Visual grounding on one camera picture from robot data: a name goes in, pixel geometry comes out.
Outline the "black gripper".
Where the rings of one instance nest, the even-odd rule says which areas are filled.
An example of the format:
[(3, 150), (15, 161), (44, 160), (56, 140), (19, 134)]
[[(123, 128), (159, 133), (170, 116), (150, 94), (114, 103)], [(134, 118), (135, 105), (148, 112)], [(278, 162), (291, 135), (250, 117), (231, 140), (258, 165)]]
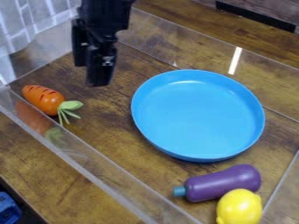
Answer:
[(72, 56), (76, 67), (87, 67), (87, 84), (110, 84), (118, 61), (116, 33), (128, 29), (131, 7), (135, 0), (82, 0), (79, 19), (71, 21)]

